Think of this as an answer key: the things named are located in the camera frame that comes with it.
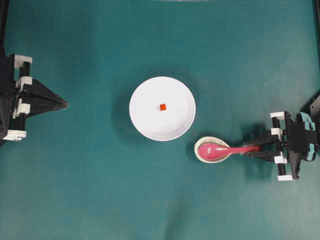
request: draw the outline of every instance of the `green table surface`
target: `green table surface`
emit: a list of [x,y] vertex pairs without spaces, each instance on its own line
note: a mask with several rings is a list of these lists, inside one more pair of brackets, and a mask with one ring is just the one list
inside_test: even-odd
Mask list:
[[[1,147],[0,239],[319,239],[319,159],[278,182],[274,164],[193,152],[203,136],[236,145],[270,128],[270,112],[295,116],[320,89],[316,36],[311,0],[12,0],[6,53],[33,57],[31,76],[69,107]],[[168,142],[129,117],[155,76],[197,106]]]

